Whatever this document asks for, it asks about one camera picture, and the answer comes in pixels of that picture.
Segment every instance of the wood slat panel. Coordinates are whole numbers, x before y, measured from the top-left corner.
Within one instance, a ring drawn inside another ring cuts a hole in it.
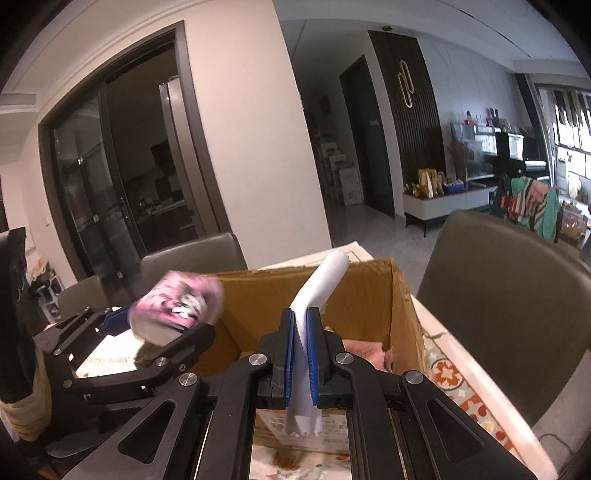
[[[390,99],[404,183],[417,182],[419,168],[435,168],[446,173],[439,112],[427,65],[417,39],[376,31],[370,31],[369,36]],[[406,106],[400,91],[400,60],[407,63],[413,80],[412,108]]]

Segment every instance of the patterned tablecloth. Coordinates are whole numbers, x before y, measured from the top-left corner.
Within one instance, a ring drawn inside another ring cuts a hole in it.
[[[519,454],[507,434],[491,415],[474,389],[441,349],[425,338],[425,356],[431,366],[433,382],[441,388],[472,420],[477,421],[503,447],[519,460]],[[254,445],[251,480],[347,480],[351,478],[349,455],[302,452],[287,448]]]

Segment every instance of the chair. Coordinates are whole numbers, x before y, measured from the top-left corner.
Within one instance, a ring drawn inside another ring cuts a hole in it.
[[[147,290],[169,270],[216,273],[246,268],[238,239],[229,232],[154,252],[144,257],[140,265],[142,282]]]
[[[591,274],[537,235],[469,212],[449,216],[417,298],[530,426],[591,345]]]
[[[98,275],[66,288],[59,294],[57,302],[64,320],[82,312],[86,307],[91,307],[94,312],[102,312],[111,307]]]

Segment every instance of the metal screw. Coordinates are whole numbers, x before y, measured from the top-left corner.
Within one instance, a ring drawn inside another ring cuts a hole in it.
[[[404,375],[404,378],[406,378],[406,381],[408,383],[412,383],[413,385],[418,385],[419,383],[422,383],[422,381],[424,380],[425,377],[423,377],[423,374],[421,372],[417,372],[416,370],[411,370],[410,372],[406,372],[406,374]]]
[[[353,362],[353,355],[351,355],[349,352],[337,353],[335,360],[338,364],[349,365],[351,362]]]
[[[262,365],[266,363],[267,356],[264,353],[253,353],[250,357],[248,357],[248,361],[251,365]]]
[[[190,387],[191,385],[197,383],[197,380],[199,380],[197,374],[194,374],[193,372],[187,372],[178,378],[178,383],[184,387]]]

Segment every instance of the tile floor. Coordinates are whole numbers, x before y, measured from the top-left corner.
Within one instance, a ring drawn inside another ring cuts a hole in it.
[[[358,242],[374,258],[393,258],[398,264],[409,291],[417,294],[441,225],[427,229],[409,225],[403,216],[392,218],[367,205],[335,207],[326,213],[330,237],[335,246]]]

